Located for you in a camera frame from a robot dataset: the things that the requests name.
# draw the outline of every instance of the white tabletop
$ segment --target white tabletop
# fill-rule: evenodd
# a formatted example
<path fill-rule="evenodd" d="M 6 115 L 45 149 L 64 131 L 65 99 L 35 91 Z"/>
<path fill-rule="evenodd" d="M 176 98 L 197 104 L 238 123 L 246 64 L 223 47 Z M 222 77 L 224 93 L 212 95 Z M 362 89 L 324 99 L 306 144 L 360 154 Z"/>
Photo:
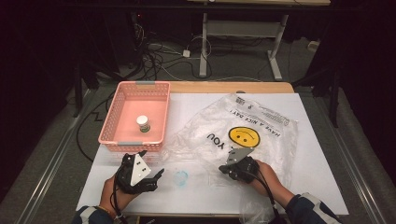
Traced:
<path fill-rule="evenodd" d="M 165 141 L 181 130 L 195 113 L 224 95 L 225 93 L 171 93 Z M 347 207 L 299 95 L 244 93 L 241 96 L 298 121 L 298 142 L 290 190 L 296 194 L 309 192 L 325 202 L 336 215 L 347 215 Z M 110 152 L 105 146 L 99 146 L 77 209 L 83 205 L 99 204 L 103 183 L 117 171 L 122 156 L 123 153 Z M 241 186 L 236 181 L 230 181 L 229 185 L 221 187 L 209 185 L 205 168 L 195 161 L 165 163 L 162 167 L 151 168 L 153 174 L 161 168 L 165 169 L 163 177 L 158 181 L 159 187 L 133 200 L 125 208 L 124 214 L 237 217 L 241 199 L 257 196 L 249 186 Z M 175 174 L 178 171 L 187 171 L 189 174 L 186 186 L 176 185 Z"/>

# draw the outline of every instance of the hand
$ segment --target hand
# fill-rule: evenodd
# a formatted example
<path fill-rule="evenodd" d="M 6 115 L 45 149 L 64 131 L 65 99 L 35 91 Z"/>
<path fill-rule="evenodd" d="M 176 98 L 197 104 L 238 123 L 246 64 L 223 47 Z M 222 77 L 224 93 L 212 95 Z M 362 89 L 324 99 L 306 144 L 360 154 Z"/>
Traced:
<path fill-rule="evenodd" d="M 275 171 L 270 165 L 262 161 L 256 161 L 256 162 L 260 166 L 260 171 L 262 172 L 262 175 L 264 175 L 265 181 L 267 182 L 268 188 L 271 190 L 275 201 L 277 201 L 282 207 L 285 208 L 286 205 L 288 205 L 291 198 L 294 196 L 294 194 L 291 193 L 285 187 L 283 187 L 283 185 L 280 183 L 279 179 L 277 178 Z M 259 177 L 259 179 L 262 180 L 262 176 L 260 174 L 258 174 L 257 176 Z M 254 179 L 249 185 L 253 187 L 260 194 L 268 196 L 267 190 L 260 183 L 260 181 Z"/>
<path fill-rule="evenodd" d="M 113 193 L 113 186 L 114 186 L 114 178 L 115 176 L 113 175 L 111 178 L 107 179 L 105 181 L 105 184 L 103 186 L 102 190 L 102 198 L 100 199 L 99 206 L 107 209 L 107 211 L 110 211 L 112 214 L 111 216 L 115 216 L 116 210 L 113 208 L 111 205 L 112 203 L 114 204 L 113 197 L 111 194 Z M 139 196 L 139 194 L 127 194 L 124 193 L 121 189 L 118 189 L 116 191 L 117 194 L 117 204 L 119 206 L 119 209 L 122 211 L 134 198 Z"/>

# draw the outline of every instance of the pink plastic basket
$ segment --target pink plastic basket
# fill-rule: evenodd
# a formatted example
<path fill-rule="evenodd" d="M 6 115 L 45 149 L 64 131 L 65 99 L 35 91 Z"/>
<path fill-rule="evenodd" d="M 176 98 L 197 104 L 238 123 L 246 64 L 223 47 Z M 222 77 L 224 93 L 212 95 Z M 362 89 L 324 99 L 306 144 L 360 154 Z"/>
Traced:
<path fill-rule="evenodd" d="M 162 148 L 169 105 L 170 82 L 123 81 L 107 113 L 99 143 L 111 151 L 157 152 Z M 148 117 L 150 130 L 140 131 L 136 118 Z"/>

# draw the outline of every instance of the smiley face sticker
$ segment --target smiley face sticker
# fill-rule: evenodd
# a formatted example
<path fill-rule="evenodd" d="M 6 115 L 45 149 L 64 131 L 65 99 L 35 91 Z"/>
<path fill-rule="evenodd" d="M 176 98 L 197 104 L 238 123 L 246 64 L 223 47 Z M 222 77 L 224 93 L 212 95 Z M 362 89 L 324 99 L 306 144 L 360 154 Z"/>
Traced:
<path fill-rule="evenodd" d="M 235 127 L 228 132 L 233 142 L 242 147 L 256 147 L 260 143 L 259 134 L 248 127 Z"/>

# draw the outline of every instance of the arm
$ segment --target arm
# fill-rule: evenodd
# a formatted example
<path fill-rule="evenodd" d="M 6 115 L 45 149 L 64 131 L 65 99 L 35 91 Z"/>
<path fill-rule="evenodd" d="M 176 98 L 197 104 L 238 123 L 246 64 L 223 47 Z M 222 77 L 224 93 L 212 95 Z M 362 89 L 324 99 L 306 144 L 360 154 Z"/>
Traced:
<path fill-rule="evenodd" d="M 325 203 L 308 193 L 294 195 L 280 183 L 270 165 L 262 161 L 257 163 L 275 201 L 286 209 L 291 223 L 341 223 Z M 268 196 L 268 192 L 258 180 L 253 180 L 250 185 L 260 194 Z"/>
<path fill-rule="evenodd" d="M 112 176 L 105 181 L 102 190 L 102 197 L 98 206 L 83 206 L 77 212 L 73 218 L 73 224 L 83 223 L 85 220 L 89 220 L 90 223 L 94 224 L 107 224 L 113 223 L 116 218 L 116 211 L 112 204 L 114 204 L 112 193 L 114 178 Z M 123 210 L 138 194 L 127 194 L 118 189 L 116 192 L 117 203 L 120 210 Z"/>

